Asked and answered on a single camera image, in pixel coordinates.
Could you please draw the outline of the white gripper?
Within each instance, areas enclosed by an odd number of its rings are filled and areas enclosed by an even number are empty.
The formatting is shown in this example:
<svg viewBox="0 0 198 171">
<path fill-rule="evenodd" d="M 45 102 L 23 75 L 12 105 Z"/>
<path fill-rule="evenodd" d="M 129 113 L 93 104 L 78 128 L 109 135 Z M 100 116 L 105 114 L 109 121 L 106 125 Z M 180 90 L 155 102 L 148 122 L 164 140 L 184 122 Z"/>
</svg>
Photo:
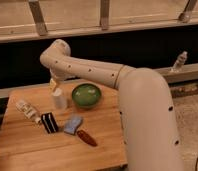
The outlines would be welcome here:
<svg viewBox="0 0 198 171">
<path fill-rule="evenodd" d="M 52 91 L 55 91 L 58 88 L 58 82 L 65 81 L 69 78 L 69 74 L 55 69 L 50 70 L 50 75 L 51 79 L 49 86 Z"/>
</svg>

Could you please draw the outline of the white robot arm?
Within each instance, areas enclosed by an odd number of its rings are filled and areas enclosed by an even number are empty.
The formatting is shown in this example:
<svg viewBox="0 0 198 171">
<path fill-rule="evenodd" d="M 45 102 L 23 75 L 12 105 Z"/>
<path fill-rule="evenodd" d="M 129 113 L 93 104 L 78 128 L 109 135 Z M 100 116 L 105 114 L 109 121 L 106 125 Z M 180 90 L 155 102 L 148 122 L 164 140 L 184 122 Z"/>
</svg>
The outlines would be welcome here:
<svg viewBox="0 0 198 171">
<path fill-rule="evenodd" d="M 118 91 L 128 171 L 184 171 L 168 83 L 149 68 L 75 58 L 55 40 L 40 62 L 58 80 L 68 73 Z"/>
</svg>

